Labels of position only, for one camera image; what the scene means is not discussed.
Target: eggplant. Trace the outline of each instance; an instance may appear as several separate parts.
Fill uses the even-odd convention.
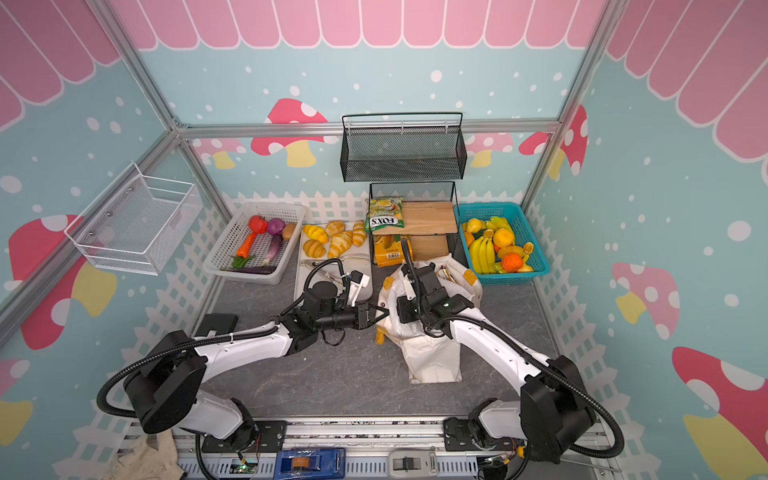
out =
[[[223,272],[252,273],[253,275],[269,275],[277,269],[276,266],[244,266],[243,268],[222,268]]]
[[[264,261],[261,263],[261,266],[267,266],[272,260],[275,260],[275,257],[277,257],[277,252],[280,251],[280,247],[282,246],[283,236],[273,235],[272,241],[270,242],[270,248],[266,251],[266,255],[264,256]]]

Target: white cloth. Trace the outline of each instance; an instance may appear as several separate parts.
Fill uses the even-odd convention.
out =
[[[464,279],[467,270],[448,255],[429,262],[416,262],[416,267],[435,264],[435,271],[442,265],[448,268],[458,284],[442,278],[438,273],[440,284],[445,287],[449,296],[462,295],[479,306],[482,297],[482,286],[479,281],[469,285]],[[389,290],[379,291],[379,305],[382,303],[389,309],[389,316],[377,325],[386,331],[386,335],[402,350],[402,356],[408,365],[411,383],[440,383],[461,382],[462,373],[459,370],[461,346],[453,339],[443,336],[432,338],[424,333],[421,322],[400,323],[397,316],[397,298],[406,294],[404,277],[398,269],[392,277],[395,282]]]

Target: black wire basket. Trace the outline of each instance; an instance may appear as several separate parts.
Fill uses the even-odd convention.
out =
[[[462,118],[455,112],[344,115],[344,181],[462,179],[467,164]]]

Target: white plastic basket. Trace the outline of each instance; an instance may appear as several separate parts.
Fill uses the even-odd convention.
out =
[[[216,245],[214,245],[214,248],[211,249],[208,257],[205,259],[203,270],[233,280],[277,285],[280,283],[280,278],[283,276],[283,272],[285,272],[285,269],[288,266],[293,247],[296,246],[296,243],[298,243],[299,238],[301,237],[304,214],[305,209],[302,205],[278,204],[273,202],[246,202],[245,204],[242,204],[240,208],[235,211],[232,220],[228,223],[224,232],[219,236],[219,240],[216,241]],[[270,221],[273,218],[280,218],[285,220],[286,223],[296,224],[296,229],[293,231],[291,239],[287,242],[283,242],[277,256],[270,262],[270,265],[276,266],[275,271],[269,275],[222,271],[221,268],[232,265],[232,256],[251,233],[251,230],[248,227],[248,220],[250,220],[253,215],[261,215],[266,221]],[[247,266],[261,265],[261,262],[266,255],[266,251],[270,248],[271,241],[272,237],[270,235],[264,234],[256,236],[256,241],[253,242],[253,246],[250,248],[250,254],[254,255],[254,257],[248,262]]]

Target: purple onion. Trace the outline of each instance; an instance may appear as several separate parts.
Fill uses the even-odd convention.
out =
[[[280,218],[273,218],[266,225],[266,232],[269,235],[278,235],[283,232],[283,228],[285,227],[286,223],[284,221],[282,221]]]

